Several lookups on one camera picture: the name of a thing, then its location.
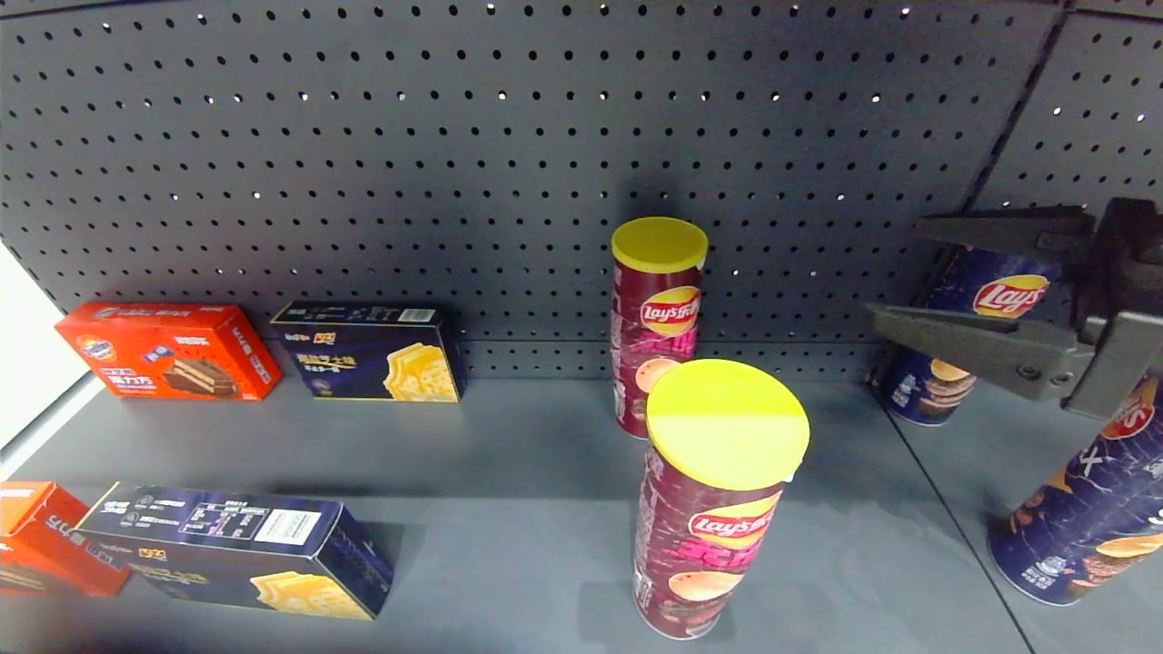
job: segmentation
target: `red snack box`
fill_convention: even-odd
[[[0,482],[0,593],[116,595],[129,569],[71,531],[87,512],[52,482]]]
[[[86,303],[57,332],[117,396],[257,401],[283,377],[235,305]]]

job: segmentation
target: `yellow plastic lid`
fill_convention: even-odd
[[[623,265],[666,275],[701,265],[707,258],[707,235],[677,218],[650,215],[614,230],[609,240],[614,257]]]
[[[725,490],[786,481],[807,450],[807,414],[766,372],[719,358],[683,363],[647,398],[650,442],[671,465]]]

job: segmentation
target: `lay's logo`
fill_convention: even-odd
[[[758,542],[766,533],[783,492],[780,489],[770,497],[695,513],[686,527],[702,540],[730,549],[743,549]]]
[[[1111,441],[1129,439],[1142,432],[1155,419],[1155,391],[1158,379],[1150,378],[1139,385],[1130,397],[1123,400],[1114,420],[1103,428],[1103,438]]]
[[[1019,318],[1046,294],[1050,280],[1041,275],[1013,275],[982,286],[973,311],[994,318]]]
[[[80,336],[77,339],[77,347],[80,353],[98,361],[116,361],[117,350],[113,349],[113,343],[97,336]]]
[[[699,318],[699,290],[676,286],[655,293],[643,303],[642,324],[663,336],[678,336],[690,332]]]

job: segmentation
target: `white wall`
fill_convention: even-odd
[[[52,328],[60,318],[12,253],[0,248],[0,447],[88,370]]]

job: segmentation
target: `screw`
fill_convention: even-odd
[[[1018,376],[1027,382],[1036,382],[1042,378],[1042,371],[1033,365],[1019,365]]]

